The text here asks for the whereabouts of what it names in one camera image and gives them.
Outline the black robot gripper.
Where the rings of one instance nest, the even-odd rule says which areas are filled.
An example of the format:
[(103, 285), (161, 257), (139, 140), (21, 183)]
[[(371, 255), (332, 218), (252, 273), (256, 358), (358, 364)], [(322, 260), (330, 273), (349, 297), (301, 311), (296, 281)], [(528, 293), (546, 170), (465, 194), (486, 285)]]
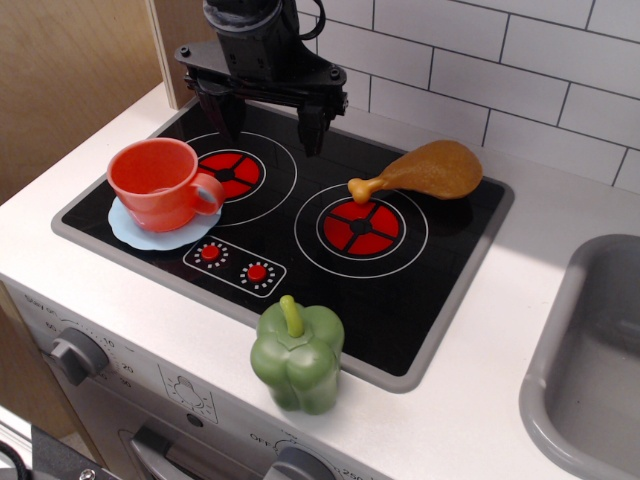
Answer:
[(297, 109), (298, 136), (307, 157), (321, 153), (331, 119), (348, 105), (346, 72), (313, 53), (306, 42), (325, 26), (325, 11), (307, 33), (295, 9), (205, 9), (214, 40), (178, 47), (199, 103), (228, 141), (237, 141), (251, 100)]

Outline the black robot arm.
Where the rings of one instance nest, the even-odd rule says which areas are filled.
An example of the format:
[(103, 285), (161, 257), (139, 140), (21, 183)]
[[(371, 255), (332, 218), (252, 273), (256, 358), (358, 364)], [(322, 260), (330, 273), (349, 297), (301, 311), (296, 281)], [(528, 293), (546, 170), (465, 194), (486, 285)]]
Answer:
[(293, 1), (206, 1), (203, 13), (215, 39), (185, 44), (175, 58), (215, 130), (237, 140), (247, 101), (287, 106), (297, 112), (306, 155), (319, 155), (348, 105), (346, 72), (305, 44), (323, 31), (326, 15), (304, 33)]

